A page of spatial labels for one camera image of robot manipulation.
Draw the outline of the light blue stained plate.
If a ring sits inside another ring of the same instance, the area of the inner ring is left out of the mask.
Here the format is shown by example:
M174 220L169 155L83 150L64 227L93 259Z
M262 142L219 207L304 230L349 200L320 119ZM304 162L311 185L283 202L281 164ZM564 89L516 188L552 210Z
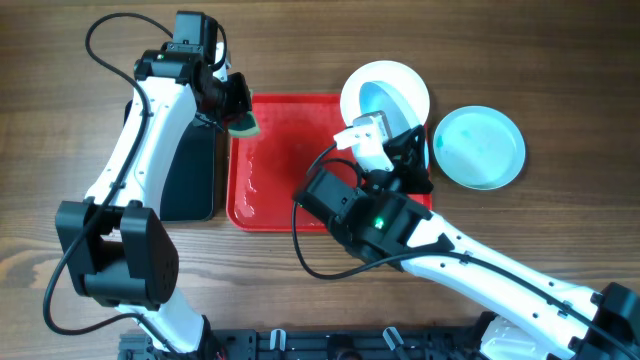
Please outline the light blue stained plate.
M383 81L368 81L358 91L360 114L351 122L357 129L358 142L352 147L357 163L365 172L391 172L399 165L399 155L391 154L392 141L402 135L423 130L421 120L407 98L395 87Z

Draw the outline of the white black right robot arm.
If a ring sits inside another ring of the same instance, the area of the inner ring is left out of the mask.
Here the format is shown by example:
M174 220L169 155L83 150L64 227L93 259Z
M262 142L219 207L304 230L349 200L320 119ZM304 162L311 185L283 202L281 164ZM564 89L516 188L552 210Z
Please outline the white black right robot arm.
M479 351L488 359L636 359L639 297L611 283L597 292L529 268L465 235L387 185L337 186L328 229L359 272L393 265L489 309Z

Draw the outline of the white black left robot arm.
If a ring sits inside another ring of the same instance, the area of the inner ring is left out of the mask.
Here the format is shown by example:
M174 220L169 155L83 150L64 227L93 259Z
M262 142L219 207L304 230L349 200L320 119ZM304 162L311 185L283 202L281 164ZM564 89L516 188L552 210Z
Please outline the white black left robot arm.
M161 221L165 184L184 132L205 124L249 120L251 93L244 76L230 73L226 49L201 45L148 50L129 82L134 89L116 146L80 202L60 204L55 226L63 249L47 286L43 317L54 288L69 271L75 291L130 318L152 346L172 359L222 359L224 347L209 320L177 287L178 252Z

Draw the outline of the white stained plate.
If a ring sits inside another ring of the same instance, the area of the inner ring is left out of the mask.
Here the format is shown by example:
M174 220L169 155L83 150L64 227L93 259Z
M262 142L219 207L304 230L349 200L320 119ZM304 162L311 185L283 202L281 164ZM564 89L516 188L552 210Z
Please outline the white stained plate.
M340 95L340 111L347 126L360 114L358 91L368 81L383 81L395 87L407 98L420 119L427 121L431 101L423 79L403 63L380 60L361 66L344 84Z

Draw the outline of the green yellow sponge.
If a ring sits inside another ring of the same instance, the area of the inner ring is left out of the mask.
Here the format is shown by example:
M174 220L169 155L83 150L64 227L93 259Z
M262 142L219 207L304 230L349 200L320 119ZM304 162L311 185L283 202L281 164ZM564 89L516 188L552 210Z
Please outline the green yellow sponge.
M227 131L234 138L249 138L259 135L260 127L255 115L249 111L232 120Z

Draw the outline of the light green stained plate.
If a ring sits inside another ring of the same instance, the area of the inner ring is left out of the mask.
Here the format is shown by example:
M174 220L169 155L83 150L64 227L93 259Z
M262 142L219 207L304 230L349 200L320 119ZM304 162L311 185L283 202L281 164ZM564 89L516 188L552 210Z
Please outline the light green stained plate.
M465 106L446 115L434 130L432 148L445 175L481 191L508 185L526 161L520 129L504 113L487 106Z

